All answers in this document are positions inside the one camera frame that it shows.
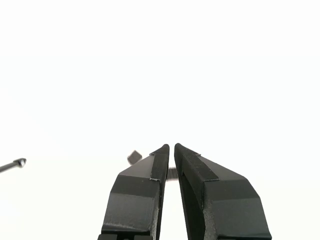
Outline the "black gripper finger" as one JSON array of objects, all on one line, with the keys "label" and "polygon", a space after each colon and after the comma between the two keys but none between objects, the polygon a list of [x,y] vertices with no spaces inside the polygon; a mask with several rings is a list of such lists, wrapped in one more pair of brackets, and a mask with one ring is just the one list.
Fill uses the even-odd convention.
[{"label": "black gripper finger", "polygon": [[109,194],[100,240],[158,240],[170,147],[120,172]]},{"label": "black gripper finger", "polygon": [[261,198],[244,176],[180,143],[174,160],[188,239],[272,239]]}]

